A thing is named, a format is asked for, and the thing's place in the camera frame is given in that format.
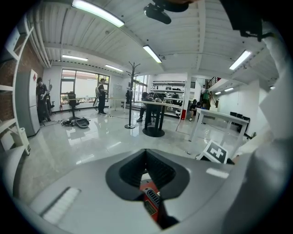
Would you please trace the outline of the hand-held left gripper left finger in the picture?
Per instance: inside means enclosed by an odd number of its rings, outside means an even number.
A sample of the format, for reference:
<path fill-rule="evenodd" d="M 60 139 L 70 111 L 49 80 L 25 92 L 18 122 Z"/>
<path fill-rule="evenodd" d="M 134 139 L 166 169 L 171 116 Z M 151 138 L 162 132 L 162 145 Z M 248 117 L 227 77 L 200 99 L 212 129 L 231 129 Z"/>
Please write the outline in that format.
<path fill-rule="evenodd" d="M 158 234 L 161 229 L 142 201 L 116 196 L 106 171 L 131 152 L 87 162 L 46 187 L 30 205 L 16 200 L 24 219 L 39 234 Z"/>

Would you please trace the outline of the round beige table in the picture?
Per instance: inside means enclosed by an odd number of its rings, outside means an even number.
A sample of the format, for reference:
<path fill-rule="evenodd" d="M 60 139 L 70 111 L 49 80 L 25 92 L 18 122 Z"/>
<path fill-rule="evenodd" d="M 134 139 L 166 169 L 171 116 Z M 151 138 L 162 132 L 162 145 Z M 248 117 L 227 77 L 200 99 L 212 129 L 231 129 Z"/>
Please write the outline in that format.
<path fill-rule="evenodd" d="M 146 119 L 145 119 L 145 126 L 143 128 L 143 133 L 149 137 L 162 137 L 165 132 L 162 130 L 163 127 L 163 120 L 165 109 L 171 104 L 160 103 L 155 101 L 138 101 L 139 103 L 143 103 L 146 105 Z M 154 126 L 149 125 L 151 121 L 151 114 L 155 113 L 155 124 Z"/>

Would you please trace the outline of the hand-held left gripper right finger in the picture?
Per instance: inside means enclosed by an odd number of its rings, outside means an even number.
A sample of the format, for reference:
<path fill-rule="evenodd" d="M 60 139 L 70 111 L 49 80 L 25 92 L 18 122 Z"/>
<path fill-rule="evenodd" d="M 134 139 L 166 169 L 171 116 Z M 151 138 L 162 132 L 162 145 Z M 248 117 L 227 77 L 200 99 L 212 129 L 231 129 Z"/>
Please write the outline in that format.
<path fill-rule="evenodd" d="M 146 150 L 146 171 L 156 191 L 156 218 L 146 234 L 226 234 L 230 201 L 220 197 L 232 167 Z"/>

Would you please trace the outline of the dark staircase with railing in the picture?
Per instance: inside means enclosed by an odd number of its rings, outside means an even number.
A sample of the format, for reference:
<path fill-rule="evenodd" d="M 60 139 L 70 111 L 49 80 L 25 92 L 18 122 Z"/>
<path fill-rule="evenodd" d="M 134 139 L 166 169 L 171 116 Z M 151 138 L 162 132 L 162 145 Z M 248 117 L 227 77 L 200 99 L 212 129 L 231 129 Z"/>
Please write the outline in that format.
<path fill-rule="evenodd" d="M 215 94 L 214 95 L 212 94 L 212 91 L 210 91 L 210 88 L 215 86 L 215 84 L 217 82 L 219 82 L 220 80 L 221 80 L 221 78 L 213 77 L 211 80 L 207 81 L 207 83 L 205 84 L 206 90 L 208 90 L 209 94 L 210 94 L 210 108 L 211 107 L 217 107 L 217 105 L 218 105 L 218 101 L 216 101 L 215 97 L 214 97 Z M 202 97 L 203 97 L 203 95 L 201 94 L 201 108 L 203 108 Z"/>

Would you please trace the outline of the black framed window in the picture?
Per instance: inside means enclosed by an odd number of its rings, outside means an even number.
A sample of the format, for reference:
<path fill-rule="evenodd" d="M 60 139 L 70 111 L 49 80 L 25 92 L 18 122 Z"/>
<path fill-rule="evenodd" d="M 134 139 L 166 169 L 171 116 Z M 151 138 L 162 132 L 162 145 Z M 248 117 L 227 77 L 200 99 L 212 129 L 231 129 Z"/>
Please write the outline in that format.
<path fill-rule="evenodd" d="M 107 75 L 63 69 L 60 79 L 60 104 L 63 108 L 70 108 L 68 94 L 73 93 L 76 102 L 79 103 L 77 108 L 92 107 L 96 98 L 96 88 L 101 84 L 101 79 L 105 79 L 104 88 L 108 90 L 110 77 Z"/>

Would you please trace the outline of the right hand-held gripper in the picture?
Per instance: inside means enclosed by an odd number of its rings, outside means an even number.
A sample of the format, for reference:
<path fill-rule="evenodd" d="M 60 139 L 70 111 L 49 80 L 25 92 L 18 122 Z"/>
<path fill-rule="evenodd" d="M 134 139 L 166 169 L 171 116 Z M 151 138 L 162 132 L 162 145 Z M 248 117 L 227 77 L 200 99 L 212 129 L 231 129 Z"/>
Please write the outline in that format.
<path fill-rule="evenodd" d="M 210 140 L 203 152 L 196 156 L 196 160 L 210 161 L 220 164 L 234 165 L 235 163 L 229 158 L 228 151 L 218 143 Z"/>

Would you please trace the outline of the black framed glass door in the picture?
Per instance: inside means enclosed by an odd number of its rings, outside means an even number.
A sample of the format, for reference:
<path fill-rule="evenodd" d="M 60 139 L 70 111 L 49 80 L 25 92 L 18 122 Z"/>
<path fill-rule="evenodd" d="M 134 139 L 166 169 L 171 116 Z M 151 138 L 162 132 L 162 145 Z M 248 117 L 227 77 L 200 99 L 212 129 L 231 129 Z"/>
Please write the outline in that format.
<path fill-rule="evenodd" d="M 133 79 L 132 102 L 141 101 L 143 92 L 147 92 L 148 75 L 135 76 Z"/>

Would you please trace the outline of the small white appliance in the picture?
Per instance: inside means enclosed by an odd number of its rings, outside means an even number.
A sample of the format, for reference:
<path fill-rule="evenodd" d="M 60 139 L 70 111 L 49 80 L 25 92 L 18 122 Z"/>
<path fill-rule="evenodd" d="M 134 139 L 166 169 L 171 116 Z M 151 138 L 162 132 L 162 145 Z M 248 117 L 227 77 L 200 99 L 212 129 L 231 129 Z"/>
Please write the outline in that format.
<path fill-rule="evenodd" d="M 23 146 L 26 148 L 26 150 L 28 151 L 28 154 L 29 154 L 31 148 L 30 148 L 30 144 L 29 144 L 29 141 L 28 141 L 28 138 L 26 135 L 25 128 L 20 128 L 19 133 L 20 133 L 20 137 L 22 139 Z"/>

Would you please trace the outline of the black clamped device box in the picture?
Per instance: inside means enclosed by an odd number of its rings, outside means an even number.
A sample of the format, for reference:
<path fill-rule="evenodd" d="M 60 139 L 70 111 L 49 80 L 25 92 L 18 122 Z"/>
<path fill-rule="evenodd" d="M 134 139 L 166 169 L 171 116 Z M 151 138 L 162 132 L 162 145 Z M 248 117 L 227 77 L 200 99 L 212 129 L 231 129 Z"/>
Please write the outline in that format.
<path fill-rule="evenodd" d="M 262 41 L 262 19 L 246 0 L 220 0 L 232 29 L 239 31 L 241 37 L 254 37 Z"/>

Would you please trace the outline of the white support column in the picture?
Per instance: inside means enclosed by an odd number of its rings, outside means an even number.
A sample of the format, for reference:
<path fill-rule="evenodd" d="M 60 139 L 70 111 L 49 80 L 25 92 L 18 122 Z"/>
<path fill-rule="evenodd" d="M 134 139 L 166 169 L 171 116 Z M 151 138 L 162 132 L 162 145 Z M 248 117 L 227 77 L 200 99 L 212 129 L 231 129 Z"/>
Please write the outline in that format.
<path fill-rule="evenodd" d="M 185 91 L 185 101 L 184 101 L 184 109 L 185 109 L 185 117 L 187 116 L 189 100 L 190 100 L 190 87 L 191 87 L 191 72 L 187 73 L 186 79 L 186 91 Z"/>

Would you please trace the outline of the person's right forearm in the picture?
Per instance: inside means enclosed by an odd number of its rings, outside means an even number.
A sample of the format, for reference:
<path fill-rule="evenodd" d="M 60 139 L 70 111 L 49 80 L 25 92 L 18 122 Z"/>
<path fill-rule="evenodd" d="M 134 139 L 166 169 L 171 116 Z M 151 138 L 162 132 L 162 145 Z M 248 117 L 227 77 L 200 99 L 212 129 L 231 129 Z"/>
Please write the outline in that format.
<path fill-rule="evenodd" d="M 252 138 L 251 140 L 246 142 L 244 145 L 239 147 L 239 149 L 236 151 L 232 161 L 234 163 L 236 163 L 239 160 L 240 156 L 242 156 L 244 154 L 251 154 L 258 147 L 260 147 L 261 145 L 263 145 L 265 143 L 271 142 L 273 139 L 274 139 L 274 137 L 273 137 L 271 130 L 268 130 L 268 131 L 265 131 L 265 132 L 262 132 L 262 133 L 256 135 L 254 138 Z"/>

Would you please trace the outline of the person's white shirt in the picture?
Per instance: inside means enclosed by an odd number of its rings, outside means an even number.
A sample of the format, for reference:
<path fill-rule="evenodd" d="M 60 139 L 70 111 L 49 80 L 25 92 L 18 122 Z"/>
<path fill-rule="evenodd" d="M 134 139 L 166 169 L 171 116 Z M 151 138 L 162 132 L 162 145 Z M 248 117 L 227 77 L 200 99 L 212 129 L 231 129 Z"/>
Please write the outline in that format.
<path fill-rule="evenodd" d="M 271 34 L 262 41 L 275 62 L 278 79 L 275 89 L 261 102 L 260 109 L 274 138 L 293 143 L 293 58 L 277 28 L 270 22 L 263 22 L 262 26 L 263 33 Z"/>

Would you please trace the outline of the white storage shelving unit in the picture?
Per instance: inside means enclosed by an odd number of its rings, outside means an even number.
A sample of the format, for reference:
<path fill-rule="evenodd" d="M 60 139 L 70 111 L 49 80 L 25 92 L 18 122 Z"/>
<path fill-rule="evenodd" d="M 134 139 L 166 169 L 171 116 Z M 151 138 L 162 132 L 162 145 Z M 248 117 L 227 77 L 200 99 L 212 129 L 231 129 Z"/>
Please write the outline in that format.
<path fill-rule="evenodd" d="M 186 81 L 159 80 L 153 81 L 150 93 L 153 98 L 159 98 L 166 104 L 165 114 L 181 118 L 185 102 Z"/>

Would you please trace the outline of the grey refrigerator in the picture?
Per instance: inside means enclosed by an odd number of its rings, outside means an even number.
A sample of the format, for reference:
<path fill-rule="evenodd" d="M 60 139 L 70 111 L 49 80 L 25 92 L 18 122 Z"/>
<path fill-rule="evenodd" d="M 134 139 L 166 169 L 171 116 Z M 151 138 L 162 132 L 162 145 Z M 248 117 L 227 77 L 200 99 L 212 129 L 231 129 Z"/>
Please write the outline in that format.
<path fill-rule="evenodd" d="M 16 114 L 19 127 L 25 128 L 27 137 L 36 135 L 40 129 L 36 100 L 37 78 L 34 70 L 16 75 Z"/>

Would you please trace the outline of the white rectangular table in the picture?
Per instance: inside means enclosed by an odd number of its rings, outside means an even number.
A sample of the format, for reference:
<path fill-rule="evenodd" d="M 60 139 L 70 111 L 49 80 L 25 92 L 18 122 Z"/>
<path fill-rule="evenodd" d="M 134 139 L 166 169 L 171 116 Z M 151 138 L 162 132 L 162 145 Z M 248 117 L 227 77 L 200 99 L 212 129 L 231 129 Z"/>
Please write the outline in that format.
<path fill-rule="evenodd" d="M 232 152 L 229 153 L 230 159 L 233 159 L 235 157 L 235 154 L 236 154 L 238 148 L 240 147 L 240 143 L 243 140 L 243 136 L 244 136 L 244 133 L 246 131 L 246 128 L 247 128 L 247 125 L 249 124 L 249 122 L 247 120 L 244 120 L 244 119 L 241 119 L 241 118 L 238 118 L 238 117 L 234 117 L 234 116 L 231 116 L 231 115 L 228 115 L 228 114 L 223 114 L 223 113 L 216 112 L 216 111 L 209 111 L 209 110 L 206 110 L 206 109 L 197 108 L 196 115 L 195 115 L 195 122 L 193 123 L 192 131 L 191 131 L 191 134 L 189 136 L 189 141 L 190 142 L 194 141 L 194 138 L 196 137 L 196 135 L 197 135 L 197 133 L 199 131 L 199 128 L 200 128 L 200 126 L 202 124 L 202 121 L 203 121 L 204 117 L 214 117 L 215 119 L 222 119 L 222 120 L 226 120 L 228 122 L 225 134 L 224 134 L 224 136 L 222 138 L 222 141 L 220 142 L 221 146 L 223 145 L 223 143 L 225 141 L 225 138 L 227 136 L 227 133 L 228 133 L 229 129 L 231 128 L 231 124 L 233 122 L 242 126 L 242 128 L 240 130 L 240 133 L 239 133 L 239 136 L 237 138 L 236 144 L 235 144 Z"/>

